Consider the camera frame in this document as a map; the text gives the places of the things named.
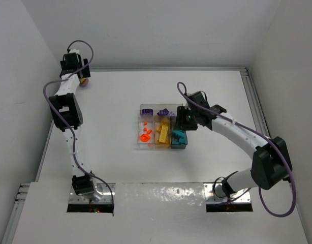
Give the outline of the long yellow lego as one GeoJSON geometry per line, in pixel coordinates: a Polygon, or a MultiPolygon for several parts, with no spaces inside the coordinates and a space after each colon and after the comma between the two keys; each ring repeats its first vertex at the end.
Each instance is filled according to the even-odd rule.
{"type": "Polygon", "coordinates": [[[169,129],[169,127],[167,125],[162,125],[161,126],[160,136],[159,136],[159,139],[158,139],[159,143],[166,144],[168,129],[169,129]]]}

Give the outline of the lilac printed lego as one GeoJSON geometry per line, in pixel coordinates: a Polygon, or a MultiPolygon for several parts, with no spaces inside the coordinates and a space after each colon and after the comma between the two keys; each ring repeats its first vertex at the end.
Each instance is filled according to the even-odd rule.
{"type": "Polygon", "coordinates": [[[80,80],[80,86],[81,87],[85,87],[85,86],[87,86],[88,85],[88,83],[89,83],[89,79],[88,78],[82,78],[81,80],[80,80]]]}

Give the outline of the orange lego cluster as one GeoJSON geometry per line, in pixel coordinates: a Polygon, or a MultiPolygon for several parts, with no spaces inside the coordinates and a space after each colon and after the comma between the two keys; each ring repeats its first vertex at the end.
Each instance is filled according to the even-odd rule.
{"type": "Polygon", "coordinates": [[[148,142],[149,140],[151,139],[151,136],[149,134],[146,134],[146,133],[143,133],[141,136],[140,136],[140,140],[142,142],[148,142]]]}

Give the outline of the purple printed lego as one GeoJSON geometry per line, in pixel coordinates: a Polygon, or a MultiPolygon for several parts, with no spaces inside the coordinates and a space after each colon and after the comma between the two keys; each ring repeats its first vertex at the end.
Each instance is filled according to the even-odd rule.
{"type": "Polygon", "coordinates": [[[153,116],[153,109],[151,109],[151,108],[143,108],[141,110],[141,115],[142,116],[153,116]]]}

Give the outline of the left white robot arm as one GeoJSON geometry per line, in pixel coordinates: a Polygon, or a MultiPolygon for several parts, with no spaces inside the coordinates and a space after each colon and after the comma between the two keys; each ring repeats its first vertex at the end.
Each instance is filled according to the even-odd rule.
{"type": "Polygon", "coordinates": [[[62,82],[55,95],[49,97],[55,126],[65,137],[72,162],[72,188],[76,195],[87,196],[95,191],[90,166],[82,159],[79,135],[83,115],[75,93],[82,81],[90,77],[88,59],[78,49],[69,49],[60,61],[62,82]]]}

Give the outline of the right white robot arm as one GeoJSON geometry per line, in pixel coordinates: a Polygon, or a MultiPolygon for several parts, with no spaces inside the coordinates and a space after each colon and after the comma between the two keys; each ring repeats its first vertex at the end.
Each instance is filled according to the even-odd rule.
{"type": "Polygon", "coordinates": [[[206,127],[229,139],[252,160],[250,168],[231,173],[213,188],[218,198],[229,199],[239,190],[254,187],[269,190],[288,177],[292,165],[282,138],[262,137],[245,129],[244,125],[238,126],[225,108],[218,104],[209,106],[200,91],[188,98],[186,106],[177,108],[175,129],[195,131],[198,126],[206,127]]]}

